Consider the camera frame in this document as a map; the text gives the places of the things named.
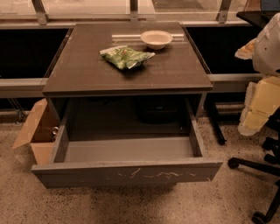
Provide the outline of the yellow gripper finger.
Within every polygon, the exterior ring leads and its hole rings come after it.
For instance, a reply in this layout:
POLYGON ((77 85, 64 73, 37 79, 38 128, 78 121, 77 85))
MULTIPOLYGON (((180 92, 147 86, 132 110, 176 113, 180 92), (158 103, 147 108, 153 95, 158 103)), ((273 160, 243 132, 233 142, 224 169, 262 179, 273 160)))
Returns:
POLYGON ((250 105, 253 112, 271 116, 280 107, 280 79, 269 77, 260 80, 250 105))
POLYGON ((238 131, 243 136, 253 136, 260 131, 268 120, 269 118, 264 115, 243 111, 241 113, 238 131))

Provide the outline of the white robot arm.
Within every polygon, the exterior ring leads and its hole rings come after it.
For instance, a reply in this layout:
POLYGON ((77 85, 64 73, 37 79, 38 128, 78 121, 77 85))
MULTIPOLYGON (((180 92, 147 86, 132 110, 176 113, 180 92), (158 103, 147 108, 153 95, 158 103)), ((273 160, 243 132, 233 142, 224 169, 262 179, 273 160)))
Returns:
POLYGON ((239 49, 235 57, 245 59, 249 53, 253 68, 263 77, 257 83, 248 84, 238 126, 243 136, 259 132, 280 108, 280 13, 273 16, 255 39, 239 49))

